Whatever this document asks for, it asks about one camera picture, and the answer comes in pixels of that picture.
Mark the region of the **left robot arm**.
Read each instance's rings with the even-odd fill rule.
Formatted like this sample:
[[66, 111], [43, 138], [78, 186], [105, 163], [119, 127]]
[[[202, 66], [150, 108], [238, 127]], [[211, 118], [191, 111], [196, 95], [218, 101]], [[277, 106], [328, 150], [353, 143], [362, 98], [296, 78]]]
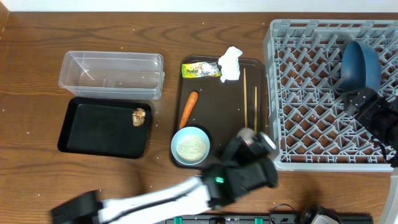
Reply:
[[98, 191], [50, 211], [52, 223], [157, 223], [235, 203], [252, 190], [275, 188], [278, 174], [269, 154], [276, 145], [265, 133], [239, 134], [220, 162], [173, 187], [130, 198], [99, 200]]

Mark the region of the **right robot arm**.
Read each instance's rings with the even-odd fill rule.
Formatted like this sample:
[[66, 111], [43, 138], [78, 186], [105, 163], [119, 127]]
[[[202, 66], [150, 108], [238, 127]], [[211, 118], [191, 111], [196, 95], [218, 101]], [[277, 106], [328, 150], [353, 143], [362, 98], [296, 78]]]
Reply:
[[389, 195], [379, 222], [397, 224], [397, 156], [387, 159], [385, 147], [397, 150], [397, 102], [388, 102], [371, 88], [342, 94], [344, 111], [377, 139], [383, 159], [393, 168]]

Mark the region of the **dark blue plate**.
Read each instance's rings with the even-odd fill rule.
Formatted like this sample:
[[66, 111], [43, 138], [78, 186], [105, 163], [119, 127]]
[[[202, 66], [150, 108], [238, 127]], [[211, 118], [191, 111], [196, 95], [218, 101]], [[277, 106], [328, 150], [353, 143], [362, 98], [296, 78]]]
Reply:
[[381, 64], [374, 48], [364, 42], [346, 45], [341, 62], [343, 93], [370, 88], [378, 92], [381, 86]]

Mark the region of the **brown food scrap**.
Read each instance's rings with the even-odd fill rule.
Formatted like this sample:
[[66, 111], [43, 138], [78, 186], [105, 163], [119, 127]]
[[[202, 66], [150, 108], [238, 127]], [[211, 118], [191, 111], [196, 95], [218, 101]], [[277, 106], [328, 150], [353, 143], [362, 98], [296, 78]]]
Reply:
[[145, 122], [146, 111], [142, 108], [137, 108], [132, 113], [132, 122], [134, 126], [141, 126]]

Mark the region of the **white napkin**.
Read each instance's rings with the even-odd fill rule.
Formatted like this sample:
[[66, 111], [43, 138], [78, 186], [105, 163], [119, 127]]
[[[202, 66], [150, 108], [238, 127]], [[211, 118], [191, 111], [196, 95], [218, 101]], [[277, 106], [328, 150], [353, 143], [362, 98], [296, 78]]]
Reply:
[[226, 80], [236, 81], [240, 77], [239, 57], [243, 54], [238, 48], [231, 46], [225, 54], [218, 59], [218, 65], [221, 67], [220, 80], [224, 83]]

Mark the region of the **light blue rice bowl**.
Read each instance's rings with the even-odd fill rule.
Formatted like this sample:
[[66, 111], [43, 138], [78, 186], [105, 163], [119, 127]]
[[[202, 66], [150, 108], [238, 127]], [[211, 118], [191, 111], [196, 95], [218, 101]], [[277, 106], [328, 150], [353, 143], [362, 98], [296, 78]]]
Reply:
[[185, 166], [203, 162], [210, 152], [210, 139], [206, 132], [196, 127], [177, 131], [170, 145], [172, 157]]

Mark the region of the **orange carrot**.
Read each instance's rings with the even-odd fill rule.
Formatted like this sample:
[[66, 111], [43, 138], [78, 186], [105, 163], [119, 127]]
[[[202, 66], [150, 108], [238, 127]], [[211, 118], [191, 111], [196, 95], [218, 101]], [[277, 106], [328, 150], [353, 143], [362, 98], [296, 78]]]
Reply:
[[196, 105], [197, 100], [198, 100], [198, 92], [197, 91], [191, 92], [188, 97], [188, 100], [185, 104], [183, 113], [182, 113], [182, 117], [181, 117], [180, 124], [179, 124], [180, 129], [185, 127], [185, 125], [186, 125], [195, 105]]

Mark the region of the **pink cup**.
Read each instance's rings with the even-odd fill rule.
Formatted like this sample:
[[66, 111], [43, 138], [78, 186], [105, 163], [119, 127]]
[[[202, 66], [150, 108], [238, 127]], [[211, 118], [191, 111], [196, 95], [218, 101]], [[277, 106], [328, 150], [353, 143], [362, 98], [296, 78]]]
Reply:
[[251, 128], [242, 128], [237, 134], [248, 146], [254, 142], [255, 133]]

